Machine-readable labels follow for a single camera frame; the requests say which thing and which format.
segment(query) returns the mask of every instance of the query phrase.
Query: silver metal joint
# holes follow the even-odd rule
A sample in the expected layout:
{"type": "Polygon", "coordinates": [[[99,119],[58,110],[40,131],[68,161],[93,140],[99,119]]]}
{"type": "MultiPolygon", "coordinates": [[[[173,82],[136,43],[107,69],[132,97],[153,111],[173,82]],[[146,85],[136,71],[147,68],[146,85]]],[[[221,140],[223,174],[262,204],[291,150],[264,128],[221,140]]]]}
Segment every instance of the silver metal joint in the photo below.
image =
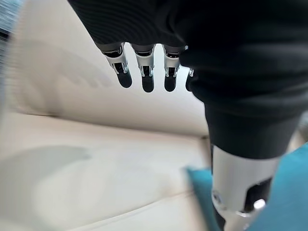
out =
{"type": "Polygon", "coordinates": [[[169,77],[170,68],[174,68],[173,76],[174,78],[177,77],[178,70],[180,67],[180,53],[168,53],[164,48],[164,61],[165,61],[165,75],[169,77]]]}
{"type": "Polygon", "coordinates": [[[188,74],[190,77],[193,77],[193,69],[190,68],[188,74]]]}
{"type": "Polygon", "coordinates": [[[138,68],[140,69],[142,77],[145,77],[144,67],[149,67],[149,76],[153,76],[153,69],[154,69],[154,48],[149,51],[150,55],[142,56],[138,54],[138,51],[135,51],[138,68]]]}
{"type": "Polygon", "coordinates": [[[117,74],[119,74],[119,72],[117,70],[116,64],[122,64],[123,72],[128,72],[128,62],[125,56],[124,43],[121,44],[121,47],[118,50],[103,52],[103,54],[107,58],[109,65],[115,70],[117,74]]]}

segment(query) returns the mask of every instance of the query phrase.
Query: robotic hand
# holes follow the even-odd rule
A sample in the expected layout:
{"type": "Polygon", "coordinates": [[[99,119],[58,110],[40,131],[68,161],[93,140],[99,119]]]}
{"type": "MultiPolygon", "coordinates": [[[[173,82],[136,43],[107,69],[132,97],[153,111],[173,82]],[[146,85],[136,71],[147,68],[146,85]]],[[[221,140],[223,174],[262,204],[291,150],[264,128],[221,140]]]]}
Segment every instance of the robotic hand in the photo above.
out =
{"type": "Polygon", "coordinates": [[[132,79],[123,49],[137,57],[142,87],[154,89],[154,47],[164,45],[165,89],[205,103],[213,145],[212,201],[224,231],[245,230],[266,206],[270,185],[308,107],[305,1],[69,0],[115,70],[132,79]]]}

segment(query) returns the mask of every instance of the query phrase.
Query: black ribbed fabric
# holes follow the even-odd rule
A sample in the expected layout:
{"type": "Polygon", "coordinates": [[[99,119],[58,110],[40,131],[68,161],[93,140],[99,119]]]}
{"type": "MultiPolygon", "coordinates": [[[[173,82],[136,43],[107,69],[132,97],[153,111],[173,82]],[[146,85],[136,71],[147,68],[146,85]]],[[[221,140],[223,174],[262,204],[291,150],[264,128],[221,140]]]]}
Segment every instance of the black ribbed fabric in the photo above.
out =
{"type": "Polygon", "coordinates": [[[174,35],[155,25],[153,5],[145,0],[69,0],[96,43],[162,43],[183,46],[174,35]]]}

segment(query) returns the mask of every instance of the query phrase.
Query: couch cushion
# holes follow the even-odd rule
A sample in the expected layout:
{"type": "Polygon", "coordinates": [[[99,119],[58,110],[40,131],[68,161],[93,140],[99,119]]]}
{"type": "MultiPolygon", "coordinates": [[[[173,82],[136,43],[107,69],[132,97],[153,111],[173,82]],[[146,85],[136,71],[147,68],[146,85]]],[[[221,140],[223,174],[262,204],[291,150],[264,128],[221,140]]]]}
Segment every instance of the couch cushion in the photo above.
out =
{"type": "Polygon", "coordinates": [[[177,87],[164,89],[164,55],[154,52],[155,89],[143,91],[133,49],[125,45],[133,84],[120,86],[107,59],[65,0],[27,0],[12,34],[7,83],[15,109],[33,115],[204,136],[204,105],[185,89],[181,67],[177,87]]]}
{"type": "Polygon", "coordinates": [[[199,226],[182,168],[208,166],[202,140],[37,115],[3,125],[0,230],[199,226]]]}

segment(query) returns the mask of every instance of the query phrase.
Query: blue cushion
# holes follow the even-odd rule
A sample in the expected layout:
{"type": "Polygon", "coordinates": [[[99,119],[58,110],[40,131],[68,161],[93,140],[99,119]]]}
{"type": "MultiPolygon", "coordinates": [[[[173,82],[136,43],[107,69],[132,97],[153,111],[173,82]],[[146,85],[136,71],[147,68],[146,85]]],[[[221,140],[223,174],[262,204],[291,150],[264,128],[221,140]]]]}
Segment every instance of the blue cushion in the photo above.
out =
{"type": "MultiPolygon", "coordinates": [[[[209,231],[220,231],[212,201],[211,171],[190,170],[188,175],[209,231]]],[[[308,143],[282,158],[267,207],[248,231],[308,230],[308,143]]]]}

